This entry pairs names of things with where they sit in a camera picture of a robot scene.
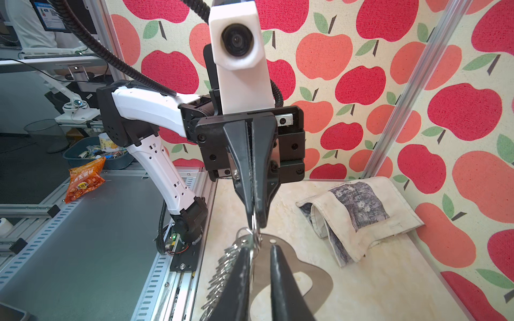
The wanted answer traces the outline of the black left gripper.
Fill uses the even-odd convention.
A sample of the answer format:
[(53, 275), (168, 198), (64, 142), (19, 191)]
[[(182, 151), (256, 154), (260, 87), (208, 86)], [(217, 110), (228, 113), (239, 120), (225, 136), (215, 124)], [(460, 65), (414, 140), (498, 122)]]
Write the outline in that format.
[(195, 142), (212, 181), (230, 176), (231, 154), (237, 170), (234, 188), (245, 206), (249, 228), (253, 228), (253, 215), (259, 228), (267, 226), (272, 161), (277, 163), (279, 181), (305, 178), (304, 112), (298, 106), (201, 118), (195, 126)]

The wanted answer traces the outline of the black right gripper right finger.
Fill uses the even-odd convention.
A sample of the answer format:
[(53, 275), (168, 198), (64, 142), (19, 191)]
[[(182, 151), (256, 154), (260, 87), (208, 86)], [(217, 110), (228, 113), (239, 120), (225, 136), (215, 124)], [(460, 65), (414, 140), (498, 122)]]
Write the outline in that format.
[(270, 286), (273, 320), (315, 321), (297, 286), (285, 254), (278, 245), (270, 250)]

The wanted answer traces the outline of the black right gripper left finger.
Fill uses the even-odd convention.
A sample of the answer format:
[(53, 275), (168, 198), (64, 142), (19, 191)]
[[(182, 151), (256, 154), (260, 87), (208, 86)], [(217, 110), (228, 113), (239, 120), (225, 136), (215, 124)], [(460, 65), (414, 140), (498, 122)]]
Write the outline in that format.
[(209, 281), (208, 320), (248, 320), (253, 249), (234, 244), (225, 249)]

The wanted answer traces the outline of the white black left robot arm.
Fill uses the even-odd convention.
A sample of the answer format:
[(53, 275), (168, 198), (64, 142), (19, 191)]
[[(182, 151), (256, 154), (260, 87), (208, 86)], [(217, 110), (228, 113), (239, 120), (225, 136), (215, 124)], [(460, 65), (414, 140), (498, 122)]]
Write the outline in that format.
[(202, 237), (206, 203), (180, 178), (163, 130), (198, 145), (211, 180), (232, 179), (258, 249), (279, 187), (305, 176), (305, 130), (303, 111), (285, 106), (270, 79), (256, 3), (187, 2), (210, 29), (203, 51), (211, 83), (206, 96), (180, 94), (136, 71), (95, 40), (66, 1), (51, 6), (89, 49), (128, 76), (97, 92), (104, 129), (146, 170), (183, 242)]

